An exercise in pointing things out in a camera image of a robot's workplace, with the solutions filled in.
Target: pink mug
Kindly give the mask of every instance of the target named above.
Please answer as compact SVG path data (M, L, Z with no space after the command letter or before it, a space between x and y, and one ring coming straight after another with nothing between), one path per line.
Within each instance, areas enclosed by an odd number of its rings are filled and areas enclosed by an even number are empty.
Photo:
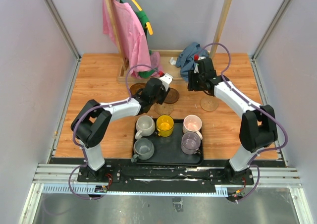
M203 122L196 115L188 115L184 119L183 123L183 132L184 134L191 131L196 132L199 135L200 139L203 139L203 135L200 133L200 129L202 129Z

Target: purple glass mug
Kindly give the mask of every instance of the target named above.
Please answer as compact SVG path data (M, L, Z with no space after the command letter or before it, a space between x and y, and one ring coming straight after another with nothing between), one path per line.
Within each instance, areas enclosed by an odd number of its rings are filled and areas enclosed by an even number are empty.
M192 155L198 152L201 144L201 139L196 132L189 131L182 137L182 151L187 155Z

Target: white mug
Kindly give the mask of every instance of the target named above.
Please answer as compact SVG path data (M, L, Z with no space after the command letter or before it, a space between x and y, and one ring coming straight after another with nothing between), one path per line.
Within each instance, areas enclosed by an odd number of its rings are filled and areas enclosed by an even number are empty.
M139 140L142 136L151 136L155 131L154 120L150 116L141 116L137 120L136 124L137 133L135 139Z
M189 131L196 132L199 135L200 139L202 140L203 135L199 131L200 129L202 129L202 125L203 125L203 122L199 117L197 117L196 115L188 115L184 119L183 132L184 134Z

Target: hanger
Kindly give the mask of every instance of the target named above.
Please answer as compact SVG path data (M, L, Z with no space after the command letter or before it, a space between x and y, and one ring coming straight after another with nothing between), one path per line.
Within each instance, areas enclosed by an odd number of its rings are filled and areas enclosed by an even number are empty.
M137 7L137 9L138 9L139 11L143 11L143 10L141 9L141 7L139 6L139 4L138 4L135 0L131 0L131 1L135 4L135 6ZM148 31L149 31L149 34L150 34L150 35L153 35L153 30L152 30L152 26L151 26L150 22L147 22L147 23L146 23L146 26L147 26L147 29L148 29Z

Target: mug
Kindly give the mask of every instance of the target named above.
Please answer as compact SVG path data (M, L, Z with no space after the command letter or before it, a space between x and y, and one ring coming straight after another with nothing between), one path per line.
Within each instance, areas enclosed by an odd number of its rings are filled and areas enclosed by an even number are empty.
M162 137L170 136L174 130L174 120L169 115L162 115L157 119L158 135Z
M201 139L196 132L186 132L182 137L181 148L182 151L187 155L197 153L201 144Z
M138 159L147 160L154 154L154 145L149 139L141 138L134 143L133 151L131 162L136 162Z
M137 133L135 139L139 140L142 136L151 136L155 131L154 120L150 116L141 116L136 124Z
M196 132L199 135L200 139L202 140L203 135L199 131L200 129L202 129L202 125L203 125L203 122L199 117L197 117L196 115L188 115L184 119L183 132L184 134L189 131Z

